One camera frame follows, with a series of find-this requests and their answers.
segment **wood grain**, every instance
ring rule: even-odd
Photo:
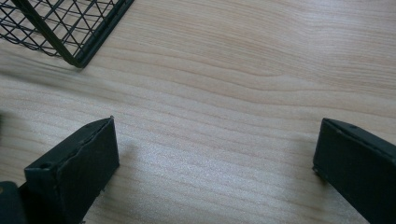
[[[322,118],[396,144],[396,2],[135,0],[91,63],[0,40],[0,181],[113,115],[86,223],[365,223],[311,170]]]

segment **table surface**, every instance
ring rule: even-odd
[[[86,223],[365,223],[312,171],[322,118],[396,143],[396,1],[135,0],[83,70],[1,40],[0,181],[114,116]]]

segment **metal wire grid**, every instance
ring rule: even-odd
[[[106,15],[117,1],[87,0],[30,0],[35,11],[62,41],[66,48],[76,56],[95,29],[106,23]],[[49,56],[60,56],[48,40],[40,34],[11,0],[0,3],[0,37],[22,44],[32,50],[39,50]]]

